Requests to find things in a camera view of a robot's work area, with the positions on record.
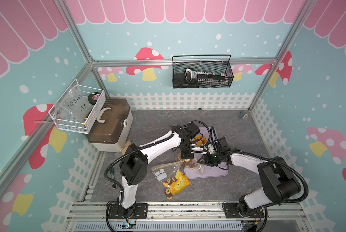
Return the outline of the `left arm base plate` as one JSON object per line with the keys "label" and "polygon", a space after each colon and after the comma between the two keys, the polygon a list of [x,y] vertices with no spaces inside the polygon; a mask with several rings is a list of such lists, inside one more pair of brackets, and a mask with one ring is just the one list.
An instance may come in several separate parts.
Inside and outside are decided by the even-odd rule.
{"label": "left arm base plate", "polygon": [[146,219],[148,204],[135,203],[131,207],[125,209],[119,203],[110,203],[107,207],[108,219]]}

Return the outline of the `black mesh wall basket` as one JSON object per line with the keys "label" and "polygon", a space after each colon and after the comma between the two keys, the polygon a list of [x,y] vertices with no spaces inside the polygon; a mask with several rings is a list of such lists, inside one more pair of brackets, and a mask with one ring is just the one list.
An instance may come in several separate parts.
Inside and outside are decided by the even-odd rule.
{"label": "black mesh wall basket", "polygon": [[173,88],[229,88],[234,79],[230,61],[231,55],[173,56]]}

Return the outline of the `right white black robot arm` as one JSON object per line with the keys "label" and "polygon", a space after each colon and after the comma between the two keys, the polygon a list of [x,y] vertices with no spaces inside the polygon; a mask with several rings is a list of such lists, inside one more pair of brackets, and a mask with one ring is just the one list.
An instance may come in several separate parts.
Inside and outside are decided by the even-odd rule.
{"label": "right white black robot arm", "polygon": [[287,165],[282,157],[268,158],[230,149],[225,137],[218,138],[213,127],[203,159],[206,165],[219,167],[220,163],[238,166],[259,175],[262,187],[241,196],[235,212],[250,218],[256,212],[282,203],[299,203],[308,197],[309,189],[303,176]]}

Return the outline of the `lilac plastic tray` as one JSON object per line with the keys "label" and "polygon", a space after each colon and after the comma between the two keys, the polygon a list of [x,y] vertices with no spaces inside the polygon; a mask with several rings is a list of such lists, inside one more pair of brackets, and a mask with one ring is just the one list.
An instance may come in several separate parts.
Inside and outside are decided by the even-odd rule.
{"label": "lilac plastic tray", "polygon": [[[216,131],[212,129],[211,127],[200,127],[200,132],[192,141],[195,143],[195,146],[193,147],[194,150],[200,151],[201,148],[203,148],[205,145],[208,145],[215,140],[218,139]],[[195,153],[194,156],[199,159],[204,153]],[[206,166],[204,170],[204,177],[203,178],[211,178],[211,177],[224,177],[228,175],[228,170],[221,170],[218,167],[209,167]]]}

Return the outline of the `brown lidded storage box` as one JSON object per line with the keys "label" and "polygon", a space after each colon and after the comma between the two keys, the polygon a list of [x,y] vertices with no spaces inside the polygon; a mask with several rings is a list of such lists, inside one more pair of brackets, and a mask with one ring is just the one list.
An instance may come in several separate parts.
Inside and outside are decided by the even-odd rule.
{"label": "brown lidded storage box", "polygon": [[86,138],[103,152],[119,152],[127,141],[133,116],[126,99],[107,99]]}

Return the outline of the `clear labelled plastic bag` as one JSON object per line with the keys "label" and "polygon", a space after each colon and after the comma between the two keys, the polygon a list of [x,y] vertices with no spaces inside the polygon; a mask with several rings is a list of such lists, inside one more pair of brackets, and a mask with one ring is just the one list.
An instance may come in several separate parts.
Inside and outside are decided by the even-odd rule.
{"label": "clear labelled plastic bag", "polygon": [[79,122],[86,121],[91,111],[89,102],[82,96],[78,87],[67,88],[64,96],[59,100],[59,106]]}

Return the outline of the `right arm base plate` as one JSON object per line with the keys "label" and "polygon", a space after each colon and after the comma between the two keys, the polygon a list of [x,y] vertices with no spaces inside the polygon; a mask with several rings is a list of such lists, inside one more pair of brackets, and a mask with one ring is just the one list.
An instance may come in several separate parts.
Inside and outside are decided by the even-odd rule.
{"label": "right arm base plate", "polygon": [[262,219],[265,217],[264,210],[261,207],[250,209],[242,202],[222,202],[222,210],[224,211],[226,218]]}

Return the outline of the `green handled ratchet wrench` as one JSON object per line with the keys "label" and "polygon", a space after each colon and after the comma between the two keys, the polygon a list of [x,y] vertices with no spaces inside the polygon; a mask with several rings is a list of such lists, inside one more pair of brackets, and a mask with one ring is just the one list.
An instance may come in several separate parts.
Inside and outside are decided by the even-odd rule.
{"label": "green handled ratchet wrench", "polygon": [[[111,168],[110,170],[109,170],[109,174],[110,174],[110,178],[111,179],[114,179],[114,169],[113,168]],[[116,189],[117,188],[117,184],[115,184],[115,183],[112,183],[112,188],[113,189]]]}

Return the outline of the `socket wrench set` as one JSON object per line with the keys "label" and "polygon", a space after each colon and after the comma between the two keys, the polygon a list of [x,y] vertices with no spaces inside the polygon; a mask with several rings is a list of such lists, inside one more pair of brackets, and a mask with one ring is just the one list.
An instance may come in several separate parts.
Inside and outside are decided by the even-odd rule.
{"label": "socket wrench set", "polygon": [[214,72],[196,71],[186,68],[184,71],[185,81],[188,84],[205,84],[212,86],[222,86],[228,84],[228,78],[225,74],[215,75]]}

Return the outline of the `aluminium front rail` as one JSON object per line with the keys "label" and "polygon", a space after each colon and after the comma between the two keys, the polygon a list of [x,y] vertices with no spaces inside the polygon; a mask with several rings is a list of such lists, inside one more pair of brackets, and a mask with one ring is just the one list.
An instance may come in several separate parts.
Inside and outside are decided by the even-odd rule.
{"label": "aluminium front rail", "polygon": [[129,219],[108,219],[105,203],[76,203],[65,220],[64,232],[244,232],[255,225],[263,232],[311,232],[300,205],[268,208],[252,217],[230,216],[224,202],[148,202]]}

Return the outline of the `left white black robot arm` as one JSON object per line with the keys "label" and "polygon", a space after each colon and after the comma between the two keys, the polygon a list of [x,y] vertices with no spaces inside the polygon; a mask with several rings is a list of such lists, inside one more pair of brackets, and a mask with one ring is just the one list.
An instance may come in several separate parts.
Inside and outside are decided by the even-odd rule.
{"label": "left white black robot arm", "polygon": [[134,146],[124,155],[115,159],[104,171],[104,178],[116,184],[120,188],[118,200],[113,201],[123,209],[130,209],[136,203],[136,192],[138,185],[144,180],[147,174],[148,165],[155,158],[166,151],[180,149],[181,159],[191,160],[196,153],[205,153],[209,143],[194,148],[195,136],[200,133],[197,124],[203,125],[211,138],[209,127],[199,120],[180,126],[170,126],[171,130],[162,137],[142,146]]}

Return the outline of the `black tape roll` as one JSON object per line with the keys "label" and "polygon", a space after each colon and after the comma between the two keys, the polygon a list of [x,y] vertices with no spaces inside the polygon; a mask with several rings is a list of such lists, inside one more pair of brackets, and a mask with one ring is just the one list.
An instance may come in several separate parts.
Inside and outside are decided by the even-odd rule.
{"label": "black tape roll", "polygon": [[88,95],[87,99],[91,105],[95,105],[100,98],[101,93],[95,92]]}

